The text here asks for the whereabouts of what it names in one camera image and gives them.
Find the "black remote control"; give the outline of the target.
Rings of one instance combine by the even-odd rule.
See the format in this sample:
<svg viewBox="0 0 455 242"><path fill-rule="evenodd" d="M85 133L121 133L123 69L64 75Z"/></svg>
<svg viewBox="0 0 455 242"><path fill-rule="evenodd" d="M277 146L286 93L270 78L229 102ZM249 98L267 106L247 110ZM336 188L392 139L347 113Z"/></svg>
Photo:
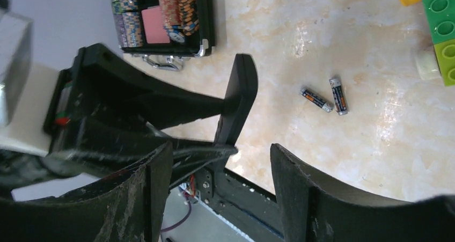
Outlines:
<svg viewBox="0 0 455 242"><path fill-rule="evenodd" d="M236 54L214 142L235 145L258 93L258 72L250 54Z"/></svg>

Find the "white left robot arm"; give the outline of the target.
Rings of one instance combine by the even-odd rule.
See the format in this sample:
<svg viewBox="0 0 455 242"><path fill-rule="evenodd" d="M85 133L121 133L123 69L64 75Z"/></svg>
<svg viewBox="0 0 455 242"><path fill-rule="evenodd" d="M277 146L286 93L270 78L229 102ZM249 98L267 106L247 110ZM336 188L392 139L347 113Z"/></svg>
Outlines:
<svg viewBox="0 0 455 242"><path fill-rule="evenodd" d="M136 69L104 45L81 48L73 65L39 76L1 130L1 170L9 186L105 177L172 144L174 178L237 152L220 142L161 134L166 128L223 115L225 101L184 90Z"/></svg>

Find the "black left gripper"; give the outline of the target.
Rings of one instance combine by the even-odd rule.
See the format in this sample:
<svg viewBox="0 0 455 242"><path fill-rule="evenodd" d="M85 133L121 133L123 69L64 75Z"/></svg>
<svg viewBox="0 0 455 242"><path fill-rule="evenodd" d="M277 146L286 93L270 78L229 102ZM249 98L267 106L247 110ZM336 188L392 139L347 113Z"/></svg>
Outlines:
<svg viewBox="0 0 455 242"><path fill-rule="evenodd" d="M106 177L137 165L188 176L237 148L163 130L220 115L224 104L151 77L100 43L83 47L59 75L44 124L52 141L43 161L64 177Z"/></svg>

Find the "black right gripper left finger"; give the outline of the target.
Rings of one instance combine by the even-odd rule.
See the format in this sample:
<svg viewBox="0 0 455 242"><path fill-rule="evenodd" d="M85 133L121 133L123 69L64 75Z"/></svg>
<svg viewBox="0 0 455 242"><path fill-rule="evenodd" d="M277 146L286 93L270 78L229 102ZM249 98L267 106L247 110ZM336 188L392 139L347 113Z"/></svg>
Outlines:
<svg viewBox="0 0 455 242"><path fill-rule="evenodd" d="M60 197L1 199L1 241L158 241L172 165L168 142Z"/></svg>

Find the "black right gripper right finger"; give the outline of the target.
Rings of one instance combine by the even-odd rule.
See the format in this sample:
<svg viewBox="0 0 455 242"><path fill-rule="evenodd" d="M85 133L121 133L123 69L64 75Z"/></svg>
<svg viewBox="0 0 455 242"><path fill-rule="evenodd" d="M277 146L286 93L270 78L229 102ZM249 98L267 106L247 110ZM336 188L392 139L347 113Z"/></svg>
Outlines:
<svg viewBox="0 0 455 242"><path fill-rule="evenodd" d="M270 147L286 241L454 241L454 196L407 202L344 183Z"/></svg>

